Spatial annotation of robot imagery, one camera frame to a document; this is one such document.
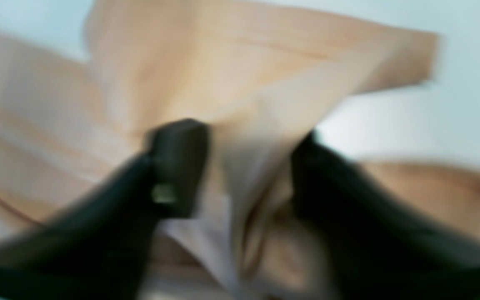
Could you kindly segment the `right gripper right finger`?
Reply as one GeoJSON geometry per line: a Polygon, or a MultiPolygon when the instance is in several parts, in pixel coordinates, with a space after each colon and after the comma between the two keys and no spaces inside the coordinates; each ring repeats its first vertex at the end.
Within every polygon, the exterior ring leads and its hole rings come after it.
{"type": "Polygon", "coordinates": [[[480,300],[480,243],[396,203],[310,132],[292,156],[295,215],[345,300],[480,300]]]}

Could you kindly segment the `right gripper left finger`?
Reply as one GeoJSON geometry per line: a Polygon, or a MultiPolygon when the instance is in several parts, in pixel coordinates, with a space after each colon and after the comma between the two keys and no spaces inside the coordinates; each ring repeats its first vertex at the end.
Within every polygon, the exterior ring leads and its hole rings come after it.
{"type": "Polygon", "coordinates": [[[0,243],[0,298],[133,300],[162,220],[189,218],[211,131],[187,118],[149,145],[69,212],[0,243]]]}

